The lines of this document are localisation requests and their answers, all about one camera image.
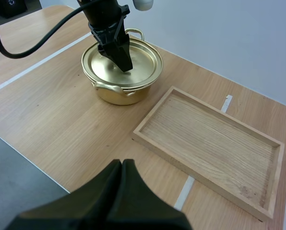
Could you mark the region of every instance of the wood grain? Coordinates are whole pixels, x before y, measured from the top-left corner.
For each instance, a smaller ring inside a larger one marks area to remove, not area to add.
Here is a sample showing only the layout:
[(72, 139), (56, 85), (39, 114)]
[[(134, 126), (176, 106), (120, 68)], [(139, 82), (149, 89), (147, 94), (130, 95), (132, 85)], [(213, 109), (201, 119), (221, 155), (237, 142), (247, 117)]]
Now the wood grain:
[[(40, 20), (44, 26), (48, 23), (45, 17)], [(232, 95), (228, 114), (286, 144), (286, 106), (160, 48), (164, 69), (147, 99), (131, 106), (101, 101), (80, 64), (91, 41), (81, 41), (0, 90), (0, 137), (68, 190), (91, 179), (111, 159), (133, 158), (147, 185), (174, 205), (187, 175), (130, 136), (172, 85), (217, 109)], [(0, 69), (0, 76), (6, 72)], [(183, 209), (195, 230), (280, 230), (286, 198), (286, 145), (273, 221), (261, 223), (198, 185), (196, 181)]]
[[(53, 6), (3, 24), (0, 26), (2, 43), (11, 53), (26, 51), (72, 11), (73, 9), (67, 6)], [(29, 57), (10, 59), (0, 53), (0, 84), (88, 32), (87, 19), (83, 13), (79, 13)]]
[(283, 143), (174, 87), (134, 139), (258, 219), (273, 217)]
[[(234, 206), (220, 195), (210, 192), (198, 181), (194, 183), (184, 204), (183, 212), (187, 214), (196, 230), (280, 230), (283, 228), (286, 202), (286, 106), (246, 88), (229, 94), (233, 95), (233, 99), (227, 114), (285, 142), (274, 219), (263, 223), (259, 222), (243, 209)], [(209, 218), (208, 215), (201, 215), (201, 212), (209, 213), (212, 218)]]

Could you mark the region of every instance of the gold pot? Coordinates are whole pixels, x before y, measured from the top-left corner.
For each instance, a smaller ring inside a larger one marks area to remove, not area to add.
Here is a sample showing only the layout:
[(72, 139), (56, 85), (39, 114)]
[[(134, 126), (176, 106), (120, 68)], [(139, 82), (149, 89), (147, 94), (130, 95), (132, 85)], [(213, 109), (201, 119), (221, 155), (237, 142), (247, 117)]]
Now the gold pot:
[(137, 103), (147, 97), (151, 85), (163, 69), (163, 60), (158, 51), (144, 41), (138, 29), (126, 29), (141, 39), (130, 38), (130, 56), (133, 69), (122, 72), (111, 60), (98, 53), (95, 43), (82, 55), (83, 71), (91, 80), (97, 95), (103, 100), (117, 105)]

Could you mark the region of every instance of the gray floor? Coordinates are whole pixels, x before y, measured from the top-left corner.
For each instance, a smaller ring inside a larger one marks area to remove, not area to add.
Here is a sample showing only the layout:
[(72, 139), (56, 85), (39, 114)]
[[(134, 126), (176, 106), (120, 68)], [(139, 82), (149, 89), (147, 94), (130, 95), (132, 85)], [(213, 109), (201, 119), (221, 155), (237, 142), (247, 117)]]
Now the gray floor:
[(15, 20), (17, 18), (23, 17), (23, 16), (30, 14), (30, 13), (33, 13), (35, 11), (38, 11), (42, 8), (39, 0), (25, 0), (25, 3), (26, 3), (26, 6), (28, 8), (28, 10), (26, 12), (18, 14), (14, 17), (11, 17), (11, 18), (4, 18), (4, 17), (0, 16), (0, 25), (8, 23), (8, 22)]
[(0, 139), (0, 230), (19, 213), (67, 192)]

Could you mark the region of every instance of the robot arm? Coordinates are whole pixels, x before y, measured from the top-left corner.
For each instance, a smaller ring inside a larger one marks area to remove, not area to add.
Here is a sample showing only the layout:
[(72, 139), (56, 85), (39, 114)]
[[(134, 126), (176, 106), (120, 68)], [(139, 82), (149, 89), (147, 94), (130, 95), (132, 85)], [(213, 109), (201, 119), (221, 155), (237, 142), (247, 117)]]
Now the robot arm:
[(139, 11), (150, 10), (153, 5), (153, 0), (133, 0), (135, 9)]
[[(114, 62), (123, 72), (133, 68), (129, 53), (130, 39), (125, 33), (124, 18), (130, 13), (128, 5), (120, 6), (117, 0), (77, 0), (80, 6), (94, 2), (83, 10), (89, 28), (97, 42), (98, 52)], [(136, 9), (149, 10), (153, 0), (133, 0)]]
[[(133, 68), (129, 54), (130, 39), (125, 33), (124, 18), (130, 13), (128, 5), (120, 6), (117, 0), (77, 0), (80, 7), (63, 18), (35, 46), (18, 54), (8, 52), (0, 39), (0, 52), (13, 59), (24, 58), (37, 51), (65, 22), (84, 11), (92, 34), (98, 41), (98, 51), (109, 58), (123, 72)], [(153, 0), (133, 0), (136, 9), (149, 10)]]

